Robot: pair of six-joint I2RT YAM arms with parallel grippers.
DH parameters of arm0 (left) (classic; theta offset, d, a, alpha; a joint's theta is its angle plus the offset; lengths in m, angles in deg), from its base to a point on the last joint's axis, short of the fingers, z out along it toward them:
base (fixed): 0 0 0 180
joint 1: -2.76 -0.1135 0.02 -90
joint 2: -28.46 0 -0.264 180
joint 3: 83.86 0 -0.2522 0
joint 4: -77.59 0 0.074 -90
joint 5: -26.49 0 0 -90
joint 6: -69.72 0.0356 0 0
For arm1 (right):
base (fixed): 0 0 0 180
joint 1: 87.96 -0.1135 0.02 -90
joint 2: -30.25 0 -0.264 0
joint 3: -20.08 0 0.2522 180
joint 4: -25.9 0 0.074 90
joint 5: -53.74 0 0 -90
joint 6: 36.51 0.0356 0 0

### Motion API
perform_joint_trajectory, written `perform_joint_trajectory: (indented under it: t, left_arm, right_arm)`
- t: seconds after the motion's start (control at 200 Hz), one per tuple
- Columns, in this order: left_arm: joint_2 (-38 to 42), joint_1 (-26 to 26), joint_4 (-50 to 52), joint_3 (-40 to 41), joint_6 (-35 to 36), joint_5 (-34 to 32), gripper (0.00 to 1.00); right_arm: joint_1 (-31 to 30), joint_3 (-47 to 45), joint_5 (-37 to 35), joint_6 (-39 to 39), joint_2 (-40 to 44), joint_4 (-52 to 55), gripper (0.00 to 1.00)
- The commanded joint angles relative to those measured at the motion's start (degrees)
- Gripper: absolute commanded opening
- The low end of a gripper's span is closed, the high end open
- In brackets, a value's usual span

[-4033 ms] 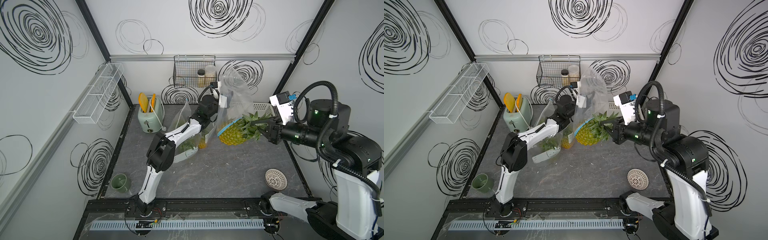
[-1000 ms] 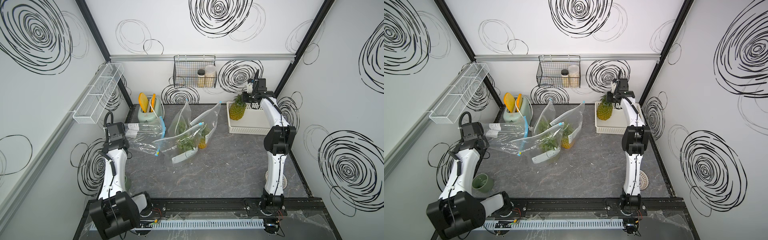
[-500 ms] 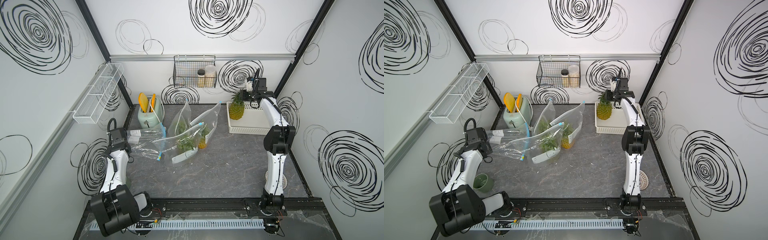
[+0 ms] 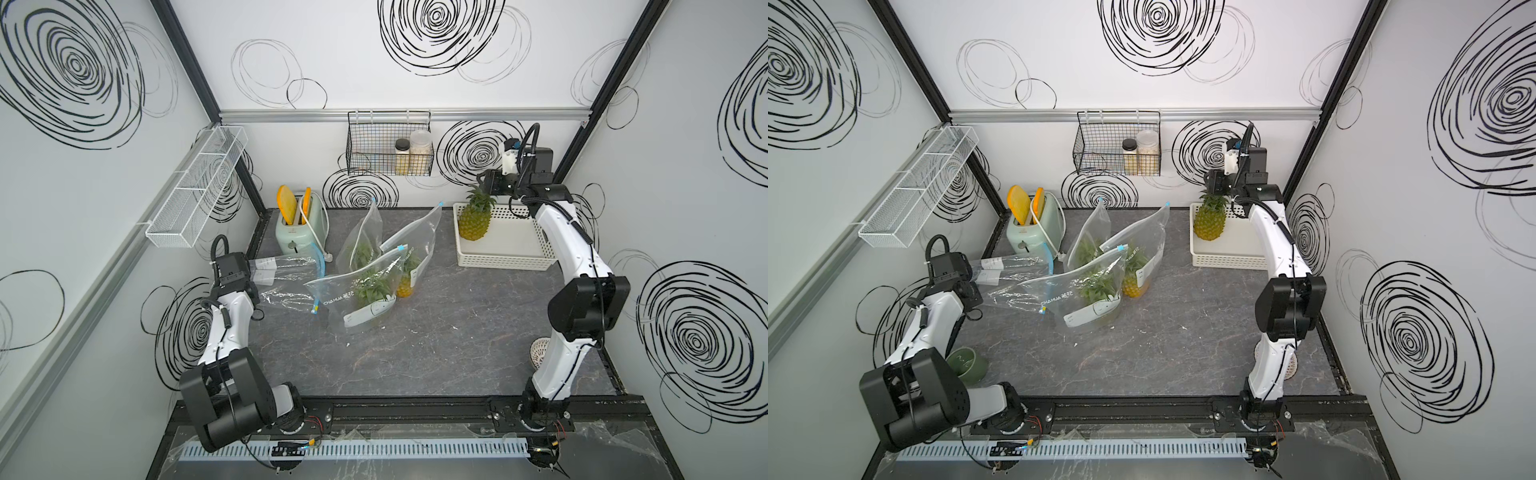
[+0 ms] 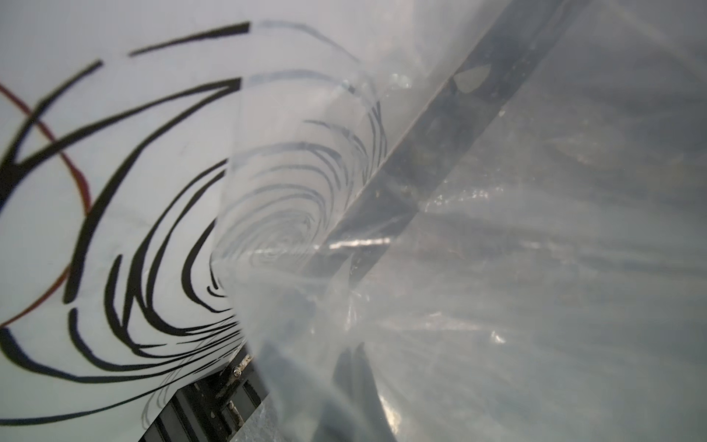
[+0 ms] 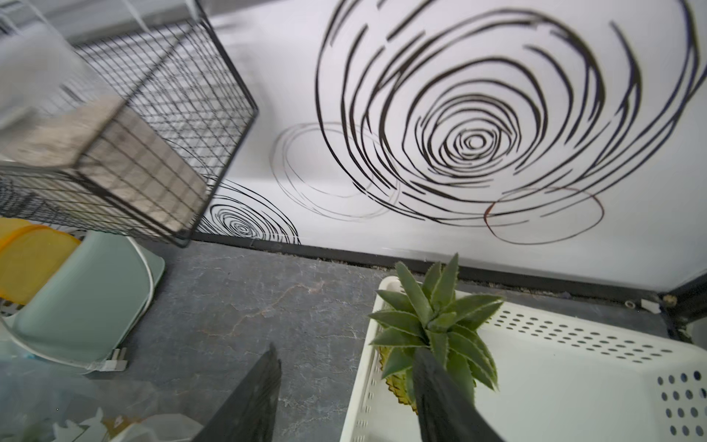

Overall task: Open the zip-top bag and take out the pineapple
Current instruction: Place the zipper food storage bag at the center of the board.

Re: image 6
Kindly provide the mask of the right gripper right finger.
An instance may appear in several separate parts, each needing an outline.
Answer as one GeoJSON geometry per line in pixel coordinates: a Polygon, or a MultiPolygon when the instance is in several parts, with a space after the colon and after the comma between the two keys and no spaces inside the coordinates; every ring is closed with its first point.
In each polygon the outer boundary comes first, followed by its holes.
{"type": "Polygon", "coordinates": [[[502,441],[429,350],[415,351],[412,379],[423,441],[502,441]]]}

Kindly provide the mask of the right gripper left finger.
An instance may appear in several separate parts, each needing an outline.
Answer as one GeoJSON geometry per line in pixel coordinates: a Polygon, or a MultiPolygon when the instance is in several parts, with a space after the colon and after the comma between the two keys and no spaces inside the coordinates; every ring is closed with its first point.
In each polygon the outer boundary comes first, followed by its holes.
{"type": "Polygon", "coordinates": [[[282,362],[270,343],[193,441],[272,441],[281,383],[282,362]]]}

